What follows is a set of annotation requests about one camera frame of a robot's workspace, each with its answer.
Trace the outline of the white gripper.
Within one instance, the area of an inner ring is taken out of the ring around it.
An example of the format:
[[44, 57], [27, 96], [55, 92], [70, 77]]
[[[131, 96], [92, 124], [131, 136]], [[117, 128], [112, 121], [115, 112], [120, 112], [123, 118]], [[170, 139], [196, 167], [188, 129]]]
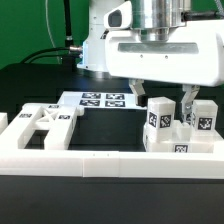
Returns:
[[130, 79], [137, 106], [147, 101], [143, 80], [184, 84], [190, 124], [198, 85], [224, 83], [224, 19], [213, 13], [194, 16], [183, 0], [128, 0], [105, 14], [104, 26], [109, 73]]

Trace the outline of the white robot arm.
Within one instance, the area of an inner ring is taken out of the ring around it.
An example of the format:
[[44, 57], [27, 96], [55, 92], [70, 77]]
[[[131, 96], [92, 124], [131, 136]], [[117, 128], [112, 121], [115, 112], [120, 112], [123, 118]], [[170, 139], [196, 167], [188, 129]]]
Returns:
[[202, 86], [224, 84], [224, 11], [194, 12], [191, 0], [90, 0], [89, 35], [78, 64], [129, 80], [146, 104], [146, 80], [183, 86], [182, 118]]

